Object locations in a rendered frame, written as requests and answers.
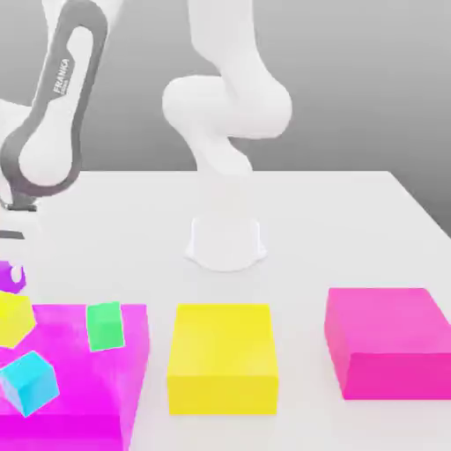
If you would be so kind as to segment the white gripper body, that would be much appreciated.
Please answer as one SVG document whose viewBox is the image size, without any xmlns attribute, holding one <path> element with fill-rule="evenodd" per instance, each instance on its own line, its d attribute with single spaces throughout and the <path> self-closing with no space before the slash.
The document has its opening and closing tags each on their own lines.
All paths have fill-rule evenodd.
<svg viewBox="0 0 451 451">
<path fill-rule="evenodd" d="M 41 237 L 35 211 L 0 210 L 0 260 L 27 264 L 35 257 Z"/>
</svg>

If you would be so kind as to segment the small purple cube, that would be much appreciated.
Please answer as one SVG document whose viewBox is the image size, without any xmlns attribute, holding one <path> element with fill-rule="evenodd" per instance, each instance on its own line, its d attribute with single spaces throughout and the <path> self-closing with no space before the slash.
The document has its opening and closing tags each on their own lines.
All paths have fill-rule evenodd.
<svg viewBox="0 0 451 451">
<path fill-rule="evenodd" d="M 26 286 L 26 274 L 21 269 L 20 280 L 15 282 L 12 278 L 12 266 L 6 261 L 0 261 L 0 292 L 20 293 Z"/>
</svg>

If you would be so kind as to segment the small yellow cube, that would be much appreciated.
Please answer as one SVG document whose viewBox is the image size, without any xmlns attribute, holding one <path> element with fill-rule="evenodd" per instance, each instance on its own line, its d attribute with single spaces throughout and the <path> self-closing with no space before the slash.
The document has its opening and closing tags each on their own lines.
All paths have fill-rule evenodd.
<svg viewBox="0 0 451 451">
<path fill-rule="evenodd" d="M 35 325 L 33 306 L 27 296 L 0 292 L 0 347 L 13 349 Z"/>
</svg>

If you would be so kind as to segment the small green cube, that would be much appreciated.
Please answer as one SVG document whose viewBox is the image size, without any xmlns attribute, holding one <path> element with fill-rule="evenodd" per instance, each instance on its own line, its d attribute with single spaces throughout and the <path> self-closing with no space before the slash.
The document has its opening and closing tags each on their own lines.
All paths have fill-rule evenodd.
<svg viewBox="0 0 451 451">
<path fill-rule="evenodd" d="M 86 329 L 91 352 L 122 348 L 125 338 L 121 304 L 111 301 L 88 305 Z"/>
</svg>

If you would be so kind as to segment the small cyan cube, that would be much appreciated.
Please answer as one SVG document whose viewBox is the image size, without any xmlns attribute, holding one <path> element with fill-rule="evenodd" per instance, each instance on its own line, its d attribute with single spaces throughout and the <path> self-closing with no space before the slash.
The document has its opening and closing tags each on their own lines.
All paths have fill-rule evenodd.
<svg viewBox="0 0 451 451">
<path fill-rule="evenodd" d="M 60 395 L 54 367 L 36 351 L 0 368 L 0 386 L 6 400 L 24 418 Z"/>
</svg>

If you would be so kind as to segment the large magenta box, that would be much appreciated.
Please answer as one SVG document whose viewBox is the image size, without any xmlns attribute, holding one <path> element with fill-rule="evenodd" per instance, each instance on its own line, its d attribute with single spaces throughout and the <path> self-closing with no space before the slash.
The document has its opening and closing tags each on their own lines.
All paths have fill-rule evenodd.
<svg viewBox="0 0 451 451">
<path fill-rule="evenodd" d="M 0 368 L 36 351 L 55 369 L 60 395 L 23 417 L 0 389 L 0 451 L 129 451 L 150 352 L 143 304 L 123 305 L 122 348 L 92 352 L 84 305 L 36 305 L 34 330 Z"/>
</svg>

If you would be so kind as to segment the large yellow box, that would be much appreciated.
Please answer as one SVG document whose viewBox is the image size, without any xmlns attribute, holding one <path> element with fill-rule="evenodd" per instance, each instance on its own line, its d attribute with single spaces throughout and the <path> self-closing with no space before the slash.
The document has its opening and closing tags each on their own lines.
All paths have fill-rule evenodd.
<svg viewBox="0 0 451 451">
<path fill-rule="evenodd" d="M 274 415 L 278 367 L 267 304 L 180 304 L 168 360 L 172 415 Z"/>
</svg>

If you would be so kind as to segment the large pink box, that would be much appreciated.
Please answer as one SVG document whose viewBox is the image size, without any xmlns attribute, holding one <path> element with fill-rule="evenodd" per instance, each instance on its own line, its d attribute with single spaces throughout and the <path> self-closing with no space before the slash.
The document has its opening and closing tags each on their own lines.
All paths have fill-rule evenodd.
<svg viewBox="0 0 451 451">
<path fill-rule="evenodd" d="M 345 400 L 450 400 L 451 322 L 424 288 L 331 288 L 324 335 Z"/>
</svg>

